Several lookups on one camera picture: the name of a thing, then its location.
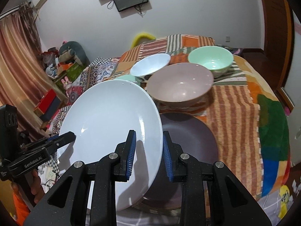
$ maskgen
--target purple plate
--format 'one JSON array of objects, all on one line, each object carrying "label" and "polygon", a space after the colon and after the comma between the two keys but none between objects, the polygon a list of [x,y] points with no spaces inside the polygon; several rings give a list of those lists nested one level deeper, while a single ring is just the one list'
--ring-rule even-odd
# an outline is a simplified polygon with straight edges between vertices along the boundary
[{"label": "purple plate", "polygon": [[[213,164],[218,161],[216,140],[206,124],[183,113],[164,113],[160,117],[163,130],[169,131],[173,143],[180,144],[185,153],[201,162]],[[143,198],[143,204],[154,208],[181,207],[182,184],[169,182],[163,157],[157,176]]]}]

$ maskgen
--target patchwork tablecloth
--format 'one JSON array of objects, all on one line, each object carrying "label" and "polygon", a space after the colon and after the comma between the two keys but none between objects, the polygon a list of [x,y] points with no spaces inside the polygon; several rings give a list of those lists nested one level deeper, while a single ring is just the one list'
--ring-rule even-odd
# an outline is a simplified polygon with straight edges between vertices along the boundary
[{"label": "patchwork tablecloth", "polygon": [[[121,58],[96,59],[73,83],[70,102],[52,120],[50,131],[59,133],[70,106],[84,91],[129,74],[142,58],[168,53],[170,64],[186,63],[193,49],[214,44],[209,37],[178,34],[141,44]],[[141,86],[147,90],[145,83]],[[160,113],[184,112],[206,123],[216,137],[219,159],[254,198],[260,199],[286,182],[289,139],[283,108],[265,80],[243,58],[235,55],[230,70],[215,79],[211,91],[196,105],[170,108],[161,104],[158,108]]]}]

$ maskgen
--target curtain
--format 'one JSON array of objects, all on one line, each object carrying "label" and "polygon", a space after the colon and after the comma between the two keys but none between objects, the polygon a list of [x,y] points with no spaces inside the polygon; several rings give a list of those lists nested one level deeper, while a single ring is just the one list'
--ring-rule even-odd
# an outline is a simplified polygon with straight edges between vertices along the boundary
[{"label": "curtain", "polygon": [[17,107],[18,128],[28,130],[34,141],[45,136],[33,113],[36,104],[51,88],[59,99],[66,97],[40,67],[27,30],[19,11],[0,20],[0,105]]},{"label": "curtain", "polygon": [[19,6],[19,13],[27,39],[36,55],[41,54],[41,40],[33,17],[33,8],[28,2]]}]

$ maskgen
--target pink bowl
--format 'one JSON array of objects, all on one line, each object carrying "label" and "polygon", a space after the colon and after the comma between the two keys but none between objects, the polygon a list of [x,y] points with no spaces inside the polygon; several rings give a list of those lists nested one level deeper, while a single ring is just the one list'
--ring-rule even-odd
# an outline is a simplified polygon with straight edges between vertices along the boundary
[{"label": "pink bowl", "polygon": [[178,63],[155,72],[147,84],[148,94],[171,107],[188,107],[197,103],[212,87],[213,75],[205,67]]}]

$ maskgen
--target silver screw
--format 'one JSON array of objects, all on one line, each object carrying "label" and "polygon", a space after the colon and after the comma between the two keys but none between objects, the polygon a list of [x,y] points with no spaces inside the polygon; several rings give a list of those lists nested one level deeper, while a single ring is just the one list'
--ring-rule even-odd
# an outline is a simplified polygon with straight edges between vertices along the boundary
[{"label": "silver screw", "polygon": [[75,163],[74,163],[74,167],[75,168],[79,168],[79,167],[81,167],[82,166],[82,162],[81,161],[76,161]]},{"label": "silver screw", "polygon": [[181,157],[183,160],[187,160],[187,159],[189,159],[189,154],[183,153],[183,154],[180,155],[180,157]]},{"label": "silver screw", "polygon": [[109,154],[109,158],[112,160],[116,159],[117,157],[118,157],[118,155],[116,153]]},{"label": "silver screw", "polygon": [[224,167],[224,163],[222,163],[221,161],[217,161],[215,163],[215,165],[218,167],[218,168],[223,168]]}]

